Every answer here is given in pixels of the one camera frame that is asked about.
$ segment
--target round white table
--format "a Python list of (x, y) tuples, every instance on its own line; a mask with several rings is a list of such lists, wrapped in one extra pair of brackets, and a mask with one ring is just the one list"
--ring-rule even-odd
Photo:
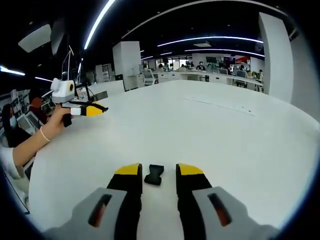
[(319, 123), (266, 94), (210, 82), (176, 80), (100, 101), (109, 110), (79, 117), (34, 161), (30, 213), (45, 231), (114, 172), (164, 165), (160, 187), (143, 184), (138, 239), (184, 239), (177, 209), (177, 163), (202, 169), (244, 203), (259, 224), (282, 228), (300, 205), (318, 163)]

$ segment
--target black ceiling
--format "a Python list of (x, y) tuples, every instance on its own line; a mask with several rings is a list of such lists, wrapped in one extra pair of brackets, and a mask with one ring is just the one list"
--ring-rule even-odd
[[(102, 19), (87, 50), (83, 50), (92, 25), (96, 21), (101, 9), (107, 0), (30, 0), (16, 3), (11, 1), (8, 9), (14, 11), (8, 16), (1, 15), (2, 27), (0, 48), (0, 65), (9, 69), (25, 72), (26, 76), (12, 77), (3, 73), (3, 79), (9, 79), (8, 86), (2, 87), (1, 92), (18, 89), (22, 79), (28, 79), (26, 84), (36, 86), (48, 85), (49, 82), (33, 81), (34, 76), (52, 79), (61, 74), (63, 57), (67, 53), (67, 45), (58, 56), (53, 57), (50, 43), (39, 47), (31, 53), (26, 53), (18, 46), (18, 42), (25, 36), (45, 24), (50, 24), (60, 18), (65, 18), (69, 44), (75, 52), (74, 61), (84, 58), (83, 66), (91, 69), (97, 64), (106, 64), (113, 61), (112, 48), (119, 41), (140, 41), (143, 56), (159, 56), (162, 53), (173, 52), (173, 55), (185, 54), (184, 50), (195, 49), (193, 44), (201, 41), (189, 41), (157, 47), (159, 44), (186, 38), (206, 36), (234, 36), (259, 39), (258, 25), (259, 12), (274, 15), (284, 20), (287, 31), (293, 30), (293, 25), (282, 14), (256, 4), (217, 1), (196, 4), (180, 8), (164, 14), (144, 24), (137, 30), (121, 39), (128, 31), (171, 8), (195, 2), (192, 0), (116, 0)], [(278, 1), (267, 2), (276, 6)], [(263, 54), (262, 46), (255, 42), (215, 39), (207, 40), (212, 48), (234, 49)]]

